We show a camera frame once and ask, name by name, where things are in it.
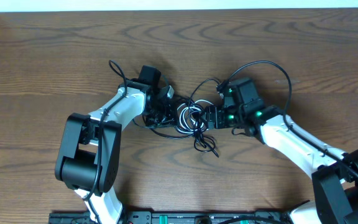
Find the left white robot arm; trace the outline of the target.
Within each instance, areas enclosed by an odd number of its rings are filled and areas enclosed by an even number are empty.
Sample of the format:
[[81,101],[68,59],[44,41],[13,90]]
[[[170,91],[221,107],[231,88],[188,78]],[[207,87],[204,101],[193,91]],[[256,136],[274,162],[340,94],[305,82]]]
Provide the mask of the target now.
[[144,65],[138,78],[125,78],[116,95],[88,114],[67,118],[55,164],[55,177],[85,202],[95,223],[118,223],[123,210],[113,188],[119,167],[122,132],[137,116],[148,128],[174,125],[174,89],[160,88],[161,73]]

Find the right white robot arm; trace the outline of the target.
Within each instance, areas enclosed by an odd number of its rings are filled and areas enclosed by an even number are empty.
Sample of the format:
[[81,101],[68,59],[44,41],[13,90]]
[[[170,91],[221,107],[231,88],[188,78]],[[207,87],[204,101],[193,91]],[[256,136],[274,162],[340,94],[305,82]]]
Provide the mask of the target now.
[[217,86],[223,104],[209,106],[215,129],[232,128],[289,158],[312,181],[314,200],[282,215],[287,223],[358,223],[358,150],[330,146],[293,122],[284,110],[266,106],[249,78]]

